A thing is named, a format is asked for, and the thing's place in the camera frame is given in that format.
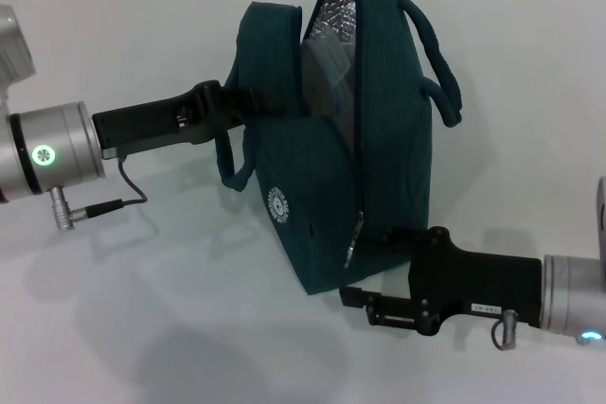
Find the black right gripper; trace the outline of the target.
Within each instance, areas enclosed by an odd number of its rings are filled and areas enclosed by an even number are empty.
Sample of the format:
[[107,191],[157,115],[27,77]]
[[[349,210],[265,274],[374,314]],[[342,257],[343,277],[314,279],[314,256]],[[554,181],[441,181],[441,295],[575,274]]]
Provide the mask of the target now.
[[538,258],[469,252],[455,246],[443,227],[391,229],[358,241],[358,256],[410,256],[410,298],[356,287],[339,289],[345,307],[365,311],[370,325],[415,328],[434,336],[448,318],[497,319],[513,310],[518,320],[540,326],[543,263]]

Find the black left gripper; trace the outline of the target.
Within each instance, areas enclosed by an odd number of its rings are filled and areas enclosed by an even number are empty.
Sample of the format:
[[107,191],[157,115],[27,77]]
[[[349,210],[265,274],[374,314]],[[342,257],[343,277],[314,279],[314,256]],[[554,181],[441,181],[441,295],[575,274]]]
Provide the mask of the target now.
[[203,144],[228,126],[286,113],[280,99],[211,80],[176,97],[93,114],[92,120],[102,157],[113,159],[176,144]]

